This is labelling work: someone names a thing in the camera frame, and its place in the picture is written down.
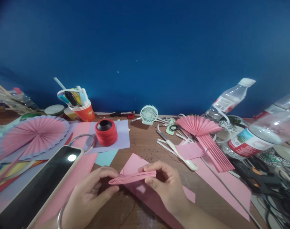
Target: smartphone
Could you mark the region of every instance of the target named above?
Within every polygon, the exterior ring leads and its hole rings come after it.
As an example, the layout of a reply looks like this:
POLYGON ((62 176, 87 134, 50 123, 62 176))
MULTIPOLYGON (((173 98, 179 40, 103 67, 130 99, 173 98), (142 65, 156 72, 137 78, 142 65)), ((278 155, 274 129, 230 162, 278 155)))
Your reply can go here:
POLYGON ((82 149, 62 146, 0 213, 0 229, 30 228, 82 155, 82 149))

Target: phone screen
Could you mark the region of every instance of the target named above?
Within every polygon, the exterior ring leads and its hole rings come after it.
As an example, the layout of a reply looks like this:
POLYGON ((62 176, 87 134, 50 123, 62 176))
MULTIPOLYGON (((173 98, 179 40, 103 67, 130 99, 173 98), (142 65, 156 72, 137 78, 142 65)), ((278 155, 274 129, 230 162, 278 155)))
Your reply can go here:
POLYGON ((26 229, 80 153, 69 146, 60 148, 0 214, 0 229, 26 229))

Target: white bottle cap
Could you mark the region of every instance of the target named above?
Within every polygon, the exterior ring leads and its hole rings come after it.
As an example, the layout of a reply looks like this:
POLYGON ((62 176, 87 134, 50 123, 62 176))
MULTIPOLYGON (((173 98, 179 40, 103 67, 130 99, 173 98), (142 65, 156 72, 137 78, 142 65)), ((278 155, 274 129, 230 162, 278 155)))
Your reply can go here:
POLYGON ((243 78, 241 79, 241 81, 238 83, 242 86, 245 86, 245 87, 250 87, 252 86, 256 81, 253 80, 253 79, 249 79, 249 78, 243 78))

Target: bottle label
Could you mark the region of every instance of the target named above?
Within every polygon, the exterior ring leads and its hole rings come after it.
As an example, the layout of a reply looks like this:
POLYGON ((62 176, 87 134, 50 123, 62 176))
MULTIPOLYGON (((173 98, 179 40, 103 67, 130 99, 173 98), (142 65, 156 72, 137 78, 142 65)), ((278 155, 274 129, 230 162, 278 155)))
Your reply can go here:
POLYGON ((214 103, 213 106, 219 108, 223 112, 230 112, 237 103, 228 100, 222 96, 220 96, 214 103))
POLYGON ((283 108, 280 108, 274 104, 272 104, 270 107, 268 107, 267 109, 265 109, 264 111, 262 111, 261 113, 253 116, 254 119, 258 120, 262 117, 265 117, 269 114, 274 114, 274 113, 278 113, 278 112, 281 112, 281 111, 285 111, 286 109, 283 109, 283 108))
POLYGON ((228 145, 240 156, 250 157, 273 147, 275 144, 264 141, 252 134, 249 129, 245 129, 233 139, 229 140, 228 145))

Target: hand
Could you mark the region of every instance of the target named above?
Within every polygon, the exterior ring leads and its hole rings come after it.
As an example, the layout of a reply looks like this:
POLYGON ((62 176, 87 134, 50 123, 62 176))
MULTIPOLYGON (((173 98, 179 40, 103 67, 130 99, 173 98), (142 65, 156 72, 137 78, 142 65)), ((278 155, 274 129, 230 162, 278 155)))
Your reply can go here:
POLYGON ((100 178, 105 177, 116 178, 118 173, 111 167, 101 167, 74 188, 62 215, 63 229, 85 228, 98 210, 119 191, 118 186, 111 186, 98 195, 98 189, 102 185, 100 178))
POLYGON ((162 182, 157 178, 147 177, 145 183, 159 194, 164 206, 173 216, 180 218, 186 215, 191 202, 184 193, 178 171, 161 161, 147 164, 138 169, 139 172, 151 172, 154 170, 161 172, 166 181, 162 182))

